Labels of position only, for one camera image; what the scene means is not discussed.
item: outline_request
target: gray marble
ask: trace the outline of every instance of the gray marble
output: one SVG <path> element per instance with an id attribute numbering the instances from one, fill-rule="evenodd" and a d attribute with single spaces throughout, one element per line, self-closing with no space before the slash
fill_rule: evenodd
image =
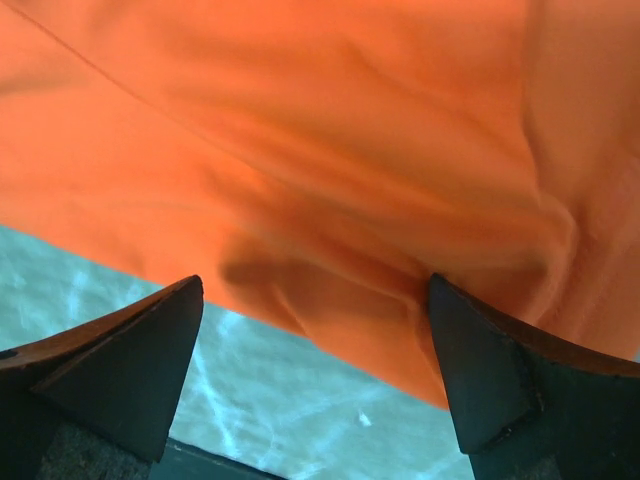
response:
<path id="1" fill-rule="evenodd" d="M 158 288 L 0 227 L 0 350 Z M 171 436 L 292 480 L 473 478 L 448 413 L 213 305 Z"/>

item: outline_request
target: orange cloth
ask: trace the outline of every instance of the orange cloth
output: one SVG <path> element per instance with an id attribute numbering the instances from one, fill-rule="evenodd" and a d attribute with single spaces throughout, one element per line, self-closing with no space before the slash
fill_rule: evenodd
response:
<path id="1" fill-rule="evenodd" d="M 441 272 L 640 340 L 637 0 L 0 0 L 0 222 L 446 400 Z"/>

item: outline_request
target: white marble surface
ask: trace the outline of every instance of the white marble surface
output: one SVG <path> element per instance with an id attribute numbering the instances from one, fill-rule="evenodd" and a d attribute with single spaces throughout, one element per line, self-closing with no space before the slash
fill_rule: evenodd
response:
<path id="1" fill-rule="evenodd" d="M 0 227 L 0 350 L 157 288 Z M 446 412 L 212 305 L 171 435 L 296 480 L 473 478 Z"/>

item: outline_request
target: marble floor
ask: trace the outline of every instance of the marble floor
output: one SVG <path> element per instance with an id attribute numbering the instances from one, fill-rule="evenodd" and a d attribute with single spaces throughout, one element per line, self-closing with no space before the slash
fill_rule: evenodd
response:
<path id="1" fill-rule="evenodd" d="M 0 227 L 0 350 L 158 288 Z M 448 413 L 213 305 L 171 436 L 291 480 L 473 478 Z"/>

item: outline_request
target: orange fabric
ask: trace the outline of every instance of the orange fabric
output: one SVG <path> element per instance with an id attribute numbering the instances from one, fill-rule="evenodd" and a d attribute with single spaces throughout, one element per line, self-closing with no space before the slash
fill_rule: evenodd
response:
<path id="1" fill-rule="evenodd" d="M 437 271 L 640 340 L 637 0 L 0 0 L 0 222 L 438 406 Z"/>

